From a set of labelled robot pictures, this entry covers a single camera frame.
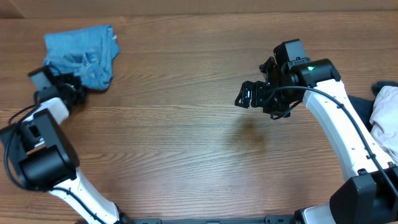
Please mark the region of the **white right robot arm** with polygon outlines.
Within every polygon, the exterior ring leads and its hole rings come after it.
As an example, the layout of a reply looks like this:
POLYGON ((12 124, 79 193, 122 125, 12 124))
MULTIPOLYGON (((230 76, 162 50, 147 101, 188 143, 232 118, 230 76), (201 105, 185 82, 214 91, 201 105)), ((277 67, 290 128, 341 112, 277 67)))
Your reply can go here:
POLYGON ((262 108, 277 120, 303 103, 320 123, 345 179, 327 203, 296 211, 291 222, 397 221, 397 165, 361 121, 332 62, 302 58, 279 65, 270 57, 259 69, 264 81, 243 82, 236 106, 262 108))

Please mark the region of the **blue denim jeans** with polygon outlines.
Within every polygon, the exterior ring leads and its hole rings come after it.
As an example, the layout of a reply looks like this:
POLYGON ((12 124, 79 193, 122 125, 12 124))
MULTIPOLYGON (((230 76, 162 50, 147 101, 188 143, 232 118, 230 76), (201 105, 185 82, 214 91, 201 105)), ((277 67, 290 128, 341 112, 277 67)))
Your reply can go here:
POLYGON ((113 60, 119 54, 113 26, 46 34, 44 41, 44 65, 52 65, 61 73, 73 73, 90 90, 108 90, 113 79, 113 60))

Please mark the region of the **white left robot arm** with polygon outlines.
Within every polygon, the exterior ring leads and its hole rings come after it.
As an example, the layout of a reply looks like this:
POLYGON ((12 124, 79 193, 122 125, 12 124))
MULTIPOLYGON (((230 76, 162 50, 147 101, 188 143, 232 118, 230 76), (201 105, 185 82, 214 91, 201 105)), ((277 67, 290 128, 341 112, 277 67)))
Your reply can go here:
POLYGON ((36 87, 33 105, 11 116, 1 129, 4 168, 10 181, 20 189, 62 199, 87 223, 131 223, 82 173, 76 150, 60 128, 74 108, 85 102, 81 79, 53 65, 28 76, 36 87))

